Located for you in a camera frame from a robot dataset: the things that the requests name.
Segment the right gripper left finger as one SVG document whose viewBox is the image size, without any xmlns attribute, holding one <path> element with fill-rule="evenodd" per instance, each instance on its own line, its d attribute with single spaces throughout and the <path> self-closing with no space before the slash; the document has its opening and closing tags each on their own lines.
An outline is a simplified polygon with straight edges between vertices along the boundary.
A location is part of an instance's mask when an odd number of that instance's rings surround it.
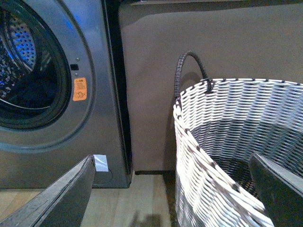
<svg viewBox="0 0 303 227">
<path fill-rule="evenodd" d="M 86 156 L 72 169 L 0 222 L 2 227 L 79 227 L 95 175 L 95 161 Z"/>
</svg>

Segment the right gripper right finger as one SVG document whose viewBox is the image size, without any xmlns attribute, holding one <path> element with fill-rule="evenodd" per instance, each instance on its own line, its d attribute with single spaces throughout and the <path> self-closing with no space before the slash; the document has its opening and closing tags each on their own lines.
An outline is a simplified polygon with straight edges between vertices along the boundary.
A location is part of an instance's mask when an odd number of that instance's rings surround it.
<svg viewBox="0 0 303 227">
<path fill-rule="evenodd" d="M 276 227 L 303 225 L 303 179 L 266 157 L 254 153 L 250 174 L 266 213 Z"/>
</svg>

